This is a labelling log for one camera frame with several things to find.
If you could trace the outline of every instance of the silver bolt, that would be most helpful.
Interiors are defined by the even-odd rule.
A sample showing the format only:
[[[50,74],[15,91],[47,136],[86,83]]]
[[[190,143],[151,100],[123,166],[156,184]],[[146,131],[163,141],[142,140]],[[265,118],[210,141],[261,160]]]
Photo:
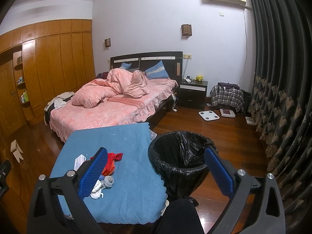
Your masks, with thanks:
[[[76,173],[76,172],[75,172],[75,171],[73,171],[73,170],[68,171],[68,172],[67,172],[67,176],[68,176],[68,177],[72,177],[72,176],[74,176],[74,175],[75,175],[75,173]]]
[[[268,173],[267,176],[269,179],[274,179],[274,175],[272,173]]]
[[[239,170],[237,171],[237,173],[238,173],[238,175],[241,175],[241,176],[246,175],[246,172],[245,172],[243,169],[239,169]]]
[[[44,174],[41,174],[40,176],[39,176],[39,180],[44,180],[46,178],[46,175],[44,175]]]

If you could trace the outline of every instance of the blue gripper pad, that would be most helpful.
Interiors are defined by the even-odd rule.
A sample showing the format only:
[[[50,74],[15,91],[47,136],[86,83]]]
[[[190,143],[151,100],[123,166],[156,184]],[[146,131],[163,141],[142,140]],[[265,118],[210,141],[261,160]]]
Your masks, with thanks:
[[[80,179],[78,195],[81,200],[91,194],[92,189],[96,184],[96,181],[99,179],[99,176],[101,175],[106,163],[107,150],[102,148],[99,155],[96,157],[96,159],[93,159],[93,163]]]
[[[206,148],[204,158],[205,163],[213,175],[213,178],[216,181],[222,194],[229,197],[230,199],[233,198],[234,181],[228,171],[224,168],[222,162],[210,148]]]

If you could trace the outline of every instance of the pink blanket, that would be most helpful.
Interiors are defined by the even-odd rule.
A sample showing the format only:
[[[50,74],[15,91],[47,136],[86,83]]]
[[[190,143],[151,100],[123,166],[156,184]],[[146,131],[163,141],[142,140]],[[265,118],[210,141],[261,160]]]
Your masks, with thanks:
[[[93,108],[100,101],[105,102],[109,97],[118,94],[127,94],[133,98],[140,98],[149,94],[147,78],[142,71],[133,73],[115,68],[112,69],[107,79],[95,79],[85,84],[72,98],[73,105],[83,105],[85,108]]]
[[[91,109],[72,105],[71,99],[62,108],[52,110],[49,124],[66,142],[75,130],[144,122],[155,113],[161,101],[170,97],[174,86],[177,82],[170,79],[147,80],[149,94],[130,102],[128,95],[121,94]]]

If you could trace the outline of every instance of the headboard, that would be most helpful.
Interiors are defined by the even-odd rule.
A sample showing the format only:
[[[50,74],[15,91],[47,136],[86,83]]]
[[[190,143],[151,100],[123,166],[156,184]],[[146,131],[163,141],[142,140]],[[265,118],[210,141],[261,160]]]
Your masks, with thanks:
[[[111,57],[110,69],[119,68],[124,62],[132,63],[131,68],[140,68],[141,71],[145,71],[161,60],[170,79],[181,83],[183,52],[152,52]]]

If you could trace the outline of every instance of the plaid cloth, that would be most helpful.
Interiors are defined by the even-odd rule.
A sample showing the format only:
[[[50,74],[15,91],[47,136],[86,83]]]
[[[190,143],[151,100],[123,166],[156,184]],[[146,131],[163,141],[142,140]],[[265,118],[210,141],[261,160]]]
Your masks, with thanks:
[[[242,90],[224,89],[218,85],[215,85],[211,92],[211,105],[216,106],[218,104],[229,105],[236,108],[236,111],[244,110],[244,96]]]

